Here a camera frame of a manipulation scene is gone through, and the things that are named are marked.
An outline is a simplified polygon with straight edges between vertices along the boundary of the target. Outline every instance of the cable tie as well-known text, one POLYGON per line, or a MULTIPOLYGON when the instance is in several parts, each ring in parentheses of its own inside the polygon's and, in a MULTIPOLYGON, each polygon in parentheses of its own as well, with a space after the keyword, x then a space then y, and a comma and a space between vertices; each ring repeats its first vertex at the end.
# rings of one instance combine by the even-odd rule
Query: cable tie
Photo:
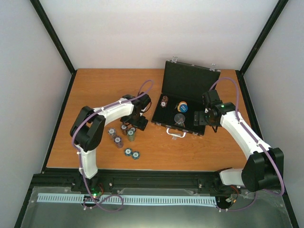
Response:
POLYGON ((257 141, 256 146, 260 146, 260 144, 262 145, 262 143, 260 143, 260 141, 263 141, 263 140, 259 139, 259 140, 257 141))
POLYGON ((244 119, 240 118, 239 121, 238 121, 238 124, 243 123, 243 122, 244 122, 244 119))

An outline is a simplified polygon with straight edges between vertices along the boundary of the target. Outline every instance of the white wall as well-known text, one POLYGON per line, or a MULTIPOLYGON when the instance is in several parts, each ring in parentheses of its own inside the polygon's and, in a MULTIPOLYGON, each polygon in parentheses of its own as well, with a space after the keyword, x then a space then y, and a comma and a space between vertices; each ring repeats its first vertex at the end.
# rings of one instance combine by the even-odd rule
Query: white wall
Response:
POLYGON ((245 74, 264 139, 285 155, 284 180, 304 227, 304 2, 289 1, 245 74))
POLYGON ((277 0, 42 0, 76 68, 240 69, 277 0))
POLYGON ((41 170, 70 74, 29 0, 0 1, 0 223, 41 170))

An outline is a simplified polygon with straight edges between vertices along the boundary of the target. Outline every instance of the case lid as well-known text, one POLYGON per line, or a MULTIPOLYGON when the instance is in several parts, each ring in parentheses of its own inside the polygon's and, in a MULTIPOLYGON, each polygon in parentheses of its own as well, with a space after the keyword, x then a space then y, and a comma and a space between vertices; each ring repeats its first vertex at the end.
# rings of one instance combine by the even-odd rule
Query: case lid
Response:
POLYGON ((219 70, 166 61, 161 92, 187 99, 201 101, 220 75, 219 70))

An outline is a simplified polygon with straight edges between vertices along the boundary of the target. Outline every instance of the black case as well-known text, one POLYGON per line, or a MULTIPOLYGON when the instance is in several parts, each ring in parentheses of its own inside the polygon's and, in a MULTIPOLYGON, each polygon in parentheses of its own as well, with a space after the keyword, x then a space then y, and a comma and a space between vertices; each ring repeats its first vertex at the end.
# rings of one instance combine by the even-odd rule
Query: black case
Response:
POLYGON ((156 105, 152 123, 187 133, 204 135, 206 126, 194 126, 193 124, 194 112, 205 110, 202 95, 219 79, 219 75, 219 70, 166 61, 161 95, 156 105), (163 96, 168 97, 165 108, 161 107, 163 96), (175 108, 176 104, 181 101, 186 102, 188 106, 187 112, 182 113, 185 116, 185 127, 177 125, 174 121, 175 115, 181 113, 175 108))

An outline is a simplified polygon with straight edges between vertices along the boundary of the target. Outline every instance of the white handle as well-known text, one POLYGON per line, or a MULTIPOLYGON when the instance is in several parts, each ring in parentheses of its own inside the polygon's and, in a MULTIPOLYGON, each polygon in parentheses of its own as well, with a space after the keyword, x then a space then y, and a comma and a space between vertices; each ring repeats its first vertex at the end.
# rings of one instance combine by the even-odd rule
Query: white handle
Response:
POLYGON ((175 137, 179 137, 179 138, 183 138, 183 137, 185 137, 185 135, 186 135, 185 132, 184 132, 184 134, 183 134, 182 136, 180 136, 179 134, 171 134, 171 133, 169 133, 169 127, 167 127, 167 134, 172 135, 172 136, 175 136, 175 137))

